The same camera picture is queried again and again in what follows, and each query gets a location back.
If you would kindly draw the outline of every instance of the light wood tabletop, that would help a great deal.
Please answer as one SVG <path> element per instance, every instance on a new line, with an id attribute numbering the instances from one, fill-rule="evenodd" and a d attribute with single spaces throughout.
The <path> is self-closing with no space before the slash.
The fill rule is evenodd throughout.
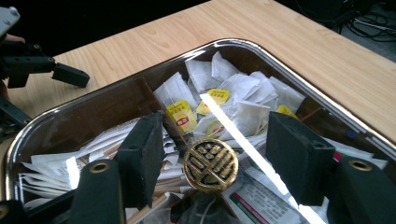
<path id="1" fill-rule="evenodd" d="M 217 39 L 267 49 L 352 114 L 396 142 L 396 63 L 272 0 L 212 0 L 55 57 L 91 76 L 86 88 L 30 75 L 9 90 L 30 117 Z M 8 147 L 5 141 L 0 147 Z"/>

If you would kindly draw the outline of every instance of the round gold emblem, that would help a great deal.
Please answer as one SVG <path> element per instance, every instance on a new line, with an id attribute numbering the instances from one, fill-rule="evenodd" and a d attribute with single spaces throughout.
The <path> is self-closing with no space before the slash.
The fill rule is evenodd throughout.
<path id="1" fill-rule="evenodd" d="M 238 159 L 233 149 L 218 139 L 205 139 L 184 155 L 184 175 L 201 191 L 227 189 L 238 173 Z"/>

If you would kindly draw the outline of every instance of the dark background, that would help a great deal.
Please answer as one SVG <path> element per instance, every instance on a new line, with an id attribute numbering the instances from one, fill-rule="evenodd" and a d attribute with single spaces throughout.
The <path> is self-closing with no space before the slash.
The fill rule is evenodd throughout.
<path id="1" fill-rule="evenodd" d="M 9 31 L 55 56 L 208 0 L 0 0 L 21 18 Z"/>

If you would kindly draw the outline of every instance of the brass medallion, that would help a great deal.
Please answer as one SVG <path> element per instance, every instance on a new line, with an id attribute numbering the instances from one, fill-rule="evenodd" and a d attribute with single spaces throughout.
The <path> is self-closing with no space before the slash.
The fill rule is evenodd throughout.
<path id="1" fill-rule="evenodd" d="M 201 191 L 221 191 L 235 181 L 238 159 L 233 149 L 218 139 L 205 139 L 184 155 L 184 175 Z"/>

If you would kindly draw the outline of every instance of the wooden table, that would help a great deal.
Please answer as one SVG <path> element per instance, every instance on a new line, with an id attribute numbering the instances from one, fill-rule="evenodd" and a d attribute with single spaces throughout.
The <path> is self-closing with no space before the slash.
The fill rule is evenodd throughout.
<path id="1" fill-rule="evenodd" d="M 272 0 L 212 0 L 55 57 L 91 76 L 86 88 L 30 75 L 9 90 L 30 117 L 225 37 L 255 42 L 396 142 L 396 63 Z M 1 156 L 11 140 L 0 145 Z"/>

